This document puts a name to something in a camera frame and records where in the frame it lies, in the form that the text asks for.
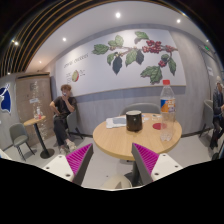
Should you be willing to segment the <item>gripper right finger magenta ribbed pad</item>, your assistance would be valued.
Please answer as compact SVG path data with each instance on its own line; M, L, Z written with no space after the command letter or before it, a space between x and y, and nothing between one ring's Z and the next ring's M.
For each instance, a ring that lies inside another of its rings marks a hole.
M144 185L182 169L182 166L168 154L157 154L137 143L132 144L132 154Z

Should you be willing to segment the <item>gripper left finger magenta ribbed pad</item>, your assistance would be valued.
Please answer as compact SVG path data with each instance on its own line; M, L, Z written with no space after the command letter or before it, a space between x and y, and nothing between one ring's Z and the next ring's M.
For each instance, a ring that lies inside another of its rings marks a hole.
M87 144L67 156L56 156L44 170L80 186L92 155L93 144Z

